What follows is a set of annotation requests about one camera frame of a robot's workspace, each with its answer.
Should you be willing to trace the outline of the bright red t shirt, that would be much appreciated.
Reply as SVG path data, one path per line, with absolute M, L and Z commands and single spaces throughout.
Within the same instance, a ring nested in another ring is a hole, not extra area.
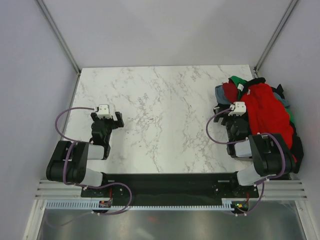
M 245 103 L 252 134 L 281 134 L 287 147 L 292 147 L 294 130 L 290 115 L 268 84 L 258 83 L 244 88 L 240 100 Z

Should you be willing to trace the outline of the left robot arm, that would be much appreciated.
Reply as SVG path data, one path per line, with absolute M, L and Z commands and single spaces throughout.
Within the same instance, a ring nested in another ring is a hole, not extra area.
M 46 168 L 49 181 L 66 185 L 90 187 L 99 197 L 106 196 L 110 185 L 103 180 L 103 173 L 89 169 L 89 160 L 106 160 L 109 157 L 113 130 L 124 127 L 122 113 L 115 112 L 116 119 L 108 112 L 92 112 L 91 138 L 85 141 L 60 140 Z

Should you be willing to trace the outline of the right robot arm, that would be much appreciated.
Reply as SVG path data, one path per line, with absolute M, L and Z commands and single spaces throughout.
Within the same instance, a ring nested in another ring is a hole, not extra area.
M 242 196 L 247 186 L 279 180 L 295 170 L 294 156 L 280 134 L 253 134 L 248 114 L 231 115 L 228 105 L 218 105 L 213 111 L 213 122 L 222 120 L 221 125 L 226 127 L 228 142 L 225 146 L 228 155 L 234 159 L 251 161 L 251 165 L 238 171 L 236 180 L 229 184 L 233 196 Z

